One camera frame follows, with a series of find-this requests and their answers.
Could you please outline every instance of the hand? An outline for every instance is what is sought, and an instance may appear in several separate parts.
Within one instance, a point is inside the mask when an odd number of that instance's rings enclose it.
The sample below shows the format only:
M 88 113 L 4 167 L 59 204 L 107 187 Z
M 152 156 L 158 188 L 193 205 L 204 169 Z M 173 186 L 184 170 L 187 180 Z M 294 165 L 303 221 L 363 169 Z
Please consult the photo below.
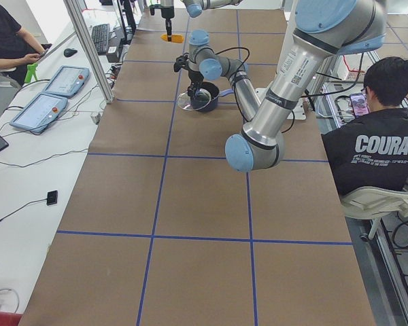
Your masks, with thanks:
M 41 56 L 38 53 L 29 53 L 24 56 L 24 61 L 30 64 L 37 62 L 40 58 Z

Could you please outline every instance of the table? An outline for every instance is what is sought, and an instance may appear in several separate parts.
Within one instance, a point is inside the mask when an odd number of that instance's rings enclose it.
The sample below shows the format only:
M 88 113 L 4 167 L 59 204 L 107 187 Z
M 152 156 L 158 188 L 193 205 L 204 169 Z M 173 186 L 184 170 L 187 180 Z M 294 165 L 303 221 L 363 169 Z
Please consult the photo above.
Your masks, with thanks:
M 58 43 L 72 32 L 71 26 L 68 26 Z M 78 53 L 65 58 L 65 48 L 75 48 Z M 107 71 L 110 64 L 105 57 L 100 59 Z M 37 68 L 38 78 L 51 78 L 61 65 L 90 68 L 75 35 L 40 62 Z M 39 82 L 27 86 L 16 95 L 11 105 L 26 105 L 45 85 L 46 82 Z M 69 100 L 67 109 L 79 101 L 82 104 L 78 108 L 72 108 L 72 112 L 61 118 L 63 121 L 56 121 L 41 135 L 23 132 L 6 137 L 10 146 L 0 152 L 0 162 L 25 165 L 53 154 L 87 149 L 97 129 L 90 117 L 91 113 L 102 111 L 105 106 L 103 96 L 94 88 L 95 85 L 95 78 L 91 76 L 80 93 Z M 6 124 L 18 111 L 15 108 L 9 109 L 1 116 L 0 135 L 6 136 L 19 131 Z M 19 313 L 26 308 L 86 152 L 70 153 L 26 168 L 0 164 L 0 218 L 32 200 L 46 198 L 50 190 L 58 190 L 58 204 L 32 204 L 0 223 L 0 288 L 11 287 L 18 292 L 21 301 Z M 16 307 L 15 297 L 9 294 L 3 299 L 5 303 L 2 310 L 13 312 Z
M 175 16 L 175 33 L 251 49 L 255 87 L 273 79 L 282 11 Z M 20 325 L 374 325 L 312 115 L 285 134 L 279 166 L 233 171 L 233 96 L 178 109 L 185 47 L 160 41 L 158 18 L 139 26 L 154 31 L 133 38 Z

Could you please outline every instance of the black hair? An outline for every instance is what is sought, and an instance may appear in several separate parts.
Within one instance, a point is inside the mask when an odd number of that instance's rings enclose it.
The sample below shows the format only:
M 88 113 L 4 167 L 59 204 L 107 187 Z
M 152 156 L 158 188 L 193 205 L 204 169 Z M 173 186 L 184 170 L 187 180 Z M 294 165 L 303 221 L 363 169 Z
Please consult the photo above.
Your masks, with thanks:
M 408 60 L 398 56 L 379 60 L 367 69 L 364 87 L 367 86 L 382 105 L 400 105 L 408 94 Z

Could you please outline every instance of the person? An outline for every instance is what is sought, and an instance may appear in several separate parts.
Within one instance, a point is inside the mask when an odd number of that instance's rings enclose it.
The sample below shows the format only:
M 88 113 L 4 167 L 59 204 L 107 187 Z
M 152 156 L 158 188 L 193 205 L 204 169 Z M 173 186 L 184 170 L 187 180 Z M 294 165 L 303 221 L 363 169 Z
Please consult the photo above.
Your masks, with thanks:
M 0 69 L 16 67 L 7 74 L 23 85 L 27 65 L 37 62 L 44 51 L 36 38 L 0 5 Z
M 340 195 L 374 186 L 402 191 L 408 177 L 408 60 L 387 57 L 364 77 L 369 113 L 322 135 Z

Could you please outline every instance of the metal frame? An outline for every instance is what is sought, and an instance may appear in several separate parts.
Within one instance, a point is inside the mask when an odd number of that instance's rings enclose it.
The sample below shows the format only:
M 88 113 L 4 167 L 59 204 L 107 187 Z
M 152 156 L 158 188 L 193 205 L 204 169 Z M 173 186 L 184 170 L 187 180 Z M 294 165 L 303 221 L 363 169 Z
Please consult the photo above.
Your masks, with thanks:
M 88 57 L 90 66 L 92 67 L 92 73 L 97 80 L 101 92 L 103 93 L 106 103 L 112 103 L 114 100 L 114 94 L 110 88 L 109 83 L 105 77 L 103 67 L 101 66 L 100 60 L 98 58 L 97 51 L 95 50 L 92 38 L 89 35 L 88 29 L 84 22 L 82 12 L 77 0 L 63 0 L 65 6 L 67 7 L 69 17 L 73 23 L 75 33 L 82 44 L 83 51 Z

